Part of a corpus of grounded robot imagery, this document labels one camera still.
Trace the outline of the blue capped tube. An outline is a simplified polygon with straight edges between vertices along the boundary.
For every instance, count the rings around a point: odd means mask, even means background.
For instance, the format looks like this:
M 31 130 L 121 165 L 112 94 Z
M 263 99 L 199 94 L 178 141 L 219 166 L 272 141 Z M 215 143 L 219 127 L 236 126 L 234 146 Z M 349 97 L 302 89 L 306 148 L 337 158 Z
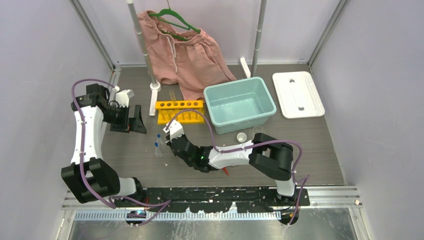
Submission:
M 154 149 L 154 154 L 155 154 L 155 156 L 156 157 L 162 157 L 162 151 L 161 151 L 161 148 L 160 148 L 160 145 L 159 145 L 159 143 L 158 142 L 155 142 L 154 143 L 154 146 L 155 146 L 155 149 Z
M 156 143 L 157 143 L 157 147 L 160 149 L 163 149 L 167 146 L 164 139 L 161 137 L 161 134 L 157 134 Z

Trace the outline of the small clear glass beaker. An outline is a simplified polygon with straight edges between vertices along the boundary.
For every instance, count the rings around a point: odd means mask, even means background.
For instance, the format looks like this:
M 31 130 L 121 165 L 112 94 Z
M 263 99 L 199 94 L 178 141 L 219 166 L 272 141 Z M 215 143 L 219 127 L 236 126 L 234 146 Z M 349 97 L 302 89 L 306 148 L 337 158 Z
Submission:
M 264 127 L 262 125 L 254 126 L 252 128 L 252 134 L 264 133 Z

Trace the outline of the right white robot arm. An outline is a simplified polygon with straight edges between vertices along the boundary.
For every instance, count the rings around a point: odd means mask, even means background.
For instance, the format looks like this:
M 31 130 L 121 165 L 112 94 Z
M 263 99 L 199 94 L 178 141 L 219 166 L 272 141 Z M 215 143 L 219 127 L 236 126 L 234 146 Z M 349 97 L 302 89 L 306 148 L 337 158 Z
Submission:
M 294 171 L 300 158 L 294 159 L 294 147 L 298 157 L 303 149 L 295 141 L 275 139 L 257 133 L 252 140 L 230 146 L 196 146 L 183 133 L 166 134 L 166 145 L 172 153 L 189 167 L 202 173 L 226 167 L 250 165 L 276 183 L 277 198 L 283 205 L 291 205 L 297 199 Z

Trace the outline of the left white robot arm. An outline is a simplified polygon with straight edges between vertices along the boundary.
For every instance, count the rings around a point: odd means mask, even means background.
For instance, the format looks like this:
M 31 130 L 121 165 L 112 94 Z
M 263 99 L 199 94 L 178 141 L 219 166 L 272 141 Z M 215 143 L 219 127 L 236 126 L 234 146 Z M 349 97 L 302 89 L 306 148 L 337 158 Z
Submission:
M 112 132 L 146 134 L 141 106 L 136 105 L 134 116 L 130 117 L 133 90 L 121 90 L 101 80 L 94 80 L 85 89 L 81 96 L 71 90 L 75 147 L 70 165 L 61 169 L 61 178 L 81 204 L 102 201 L 110 208 L 141 206 L 146 193 L 140 181 L 119 177 L 102 155 L 104 124 L 110 125 Z

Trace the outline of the small white cup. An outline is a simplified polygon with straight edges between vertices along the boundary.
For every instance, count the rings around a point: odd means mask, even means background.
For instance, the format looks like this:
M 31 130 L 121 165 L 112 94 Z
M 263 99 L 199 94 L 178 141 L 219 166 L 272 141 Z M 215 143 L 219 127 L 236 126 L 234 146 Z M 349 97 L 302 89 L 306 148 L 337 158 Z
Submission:
M 238 143 L 244 143 L 247 141 L 247 135 L 244 132 L 239 132 L 236 135 L 236 140 Z

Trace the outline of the clear test tube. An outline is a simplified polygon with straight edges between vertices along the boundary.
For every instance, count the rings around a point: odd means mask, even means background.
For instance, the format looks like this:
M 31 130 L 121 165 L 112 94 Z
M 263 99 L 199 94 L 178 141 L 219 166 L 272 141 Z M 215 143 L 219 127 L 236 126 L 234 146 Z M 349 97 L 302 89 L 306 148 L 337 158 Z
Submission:
M 172 101 L 172 104 L 174 105 L 174 106 L 177 106 L 178 104 L 177 104 L 177 99 L 176 99 L 176 96 L 175 96 L 175 93 L 174 93 L 174 91 L 173 90 L 170 90 L 169 91 L 169 96 L 170 96 L 170 100 Z

